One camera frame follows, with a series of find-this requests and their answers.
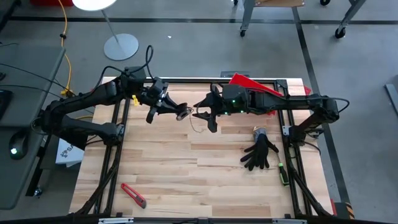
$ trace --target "lamp base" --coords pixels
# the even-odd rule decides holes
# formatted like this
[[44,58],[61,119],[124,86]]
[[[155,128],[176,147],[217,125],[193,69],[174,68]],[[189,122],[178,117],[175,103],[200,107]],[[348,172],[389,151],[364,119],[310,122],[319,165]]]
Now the lamp base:
[[104,53],[111,60],[125,60],[132,57],[138,50],[138,40],[131,34],[116,35],[109,38],[104,45]]

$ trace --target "red object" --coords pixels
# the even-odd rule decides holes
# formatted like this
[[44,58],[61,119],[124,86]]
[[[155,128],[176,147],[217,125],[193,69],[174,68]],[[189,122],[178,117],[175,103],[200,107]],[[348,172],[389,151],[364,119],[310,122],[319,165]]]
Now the red object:
[[305,94],[308,96],[312,90],[310,88],[304,86],[304,91],[305,91]]
[[[231,81],[229,81],[229,84],[237,84],[237,85],[241,85],[241,86],[246,87],[246,88],[256,88],[258,90],[254,89],[254,91],[263,90],[263,91],[266,91],[266,92],[271,93],[273,95],[283,96],[281,93],[279,93],[279,92],[277,92],[277,91],[275,91],[275,90],[273,90],[271,88],[265,87],[264,85],[262,85],[262,84],[260,84],[260,83],[258,83],[256,81],[253,81],[250,78],[245,77],[244,75],[240,75],[238,73],[234,74],[234,76],[232,77]],[[276,112],[275,111],[271,111],[271,112],[269,112],[267,114],[268,115],[271,115],[271,114],[275,115]]]
[[[58,0],[30,0],[35,6],[61,6]],[[61,0],[63,6],[74,6],[72,0]]]
[[330,199],[330,203],[331,203],[331,209],[333,210],[333,214],[337,215],[335,201],[333,199]]
[[147,206],[147,201],[143,196],[141,196],[138,192],[136,192],[134,189],[132,189],[130,186],[128,186],[125,183],[122,183],[120,187],[128,194],[132,199],[136,201],[136,203],[141,207],[145,208]]

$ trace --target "gray desk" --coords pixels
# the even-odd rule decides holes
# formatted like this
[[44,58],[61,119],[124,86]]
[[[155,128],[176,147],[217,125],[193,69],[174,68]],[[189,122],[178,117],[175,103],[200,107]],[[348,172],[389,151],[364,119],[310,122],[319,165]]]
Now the gray desk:
[[[10,45],[0,48],[0,63],[12,65],[53,80],[65,50],[61,47],[33,47]],[[51,83],[41,78],[0,65],[7,77],[0,85],[23,85],[50,90]],[[42,108],[47,93],[19,87],[1,87],[11,90],[13,99],[0,121],[0,209],[15,207],[29,172],[39,151],[42,136],[31,131],[27,155],[15,161],[8,152],[9,138],[21,128],[29,128],[30,122]]]

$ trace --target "computer mouse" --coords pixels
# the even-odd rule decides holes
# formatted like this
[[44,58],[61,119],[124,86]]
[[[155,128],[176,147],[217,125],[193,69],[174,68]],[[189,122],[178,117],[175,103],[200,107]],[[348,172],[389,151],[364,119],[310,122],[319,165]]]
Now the computer mouse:
[[29,132],[26,129],[22,129],[11,136],[9,142],[11,159],[19,160],[27,154],[28,138]]

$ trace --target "red box cutter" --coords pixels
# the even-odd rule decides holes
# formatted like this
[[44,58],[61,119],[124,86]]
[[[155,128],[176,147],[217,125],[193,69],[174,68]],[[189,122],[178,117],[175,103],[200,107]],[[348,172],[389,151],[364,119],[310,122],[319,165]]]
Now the red box cutter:
[[136,203],[141,207],[145,208],[147,206],[147,201],[145,200],[144,197],[142,197],[138,192],[136,192],[134,189],[132,189],[130,186],[128,186],[125,183],[122,183],[120,186],[132,199],[136,201]]

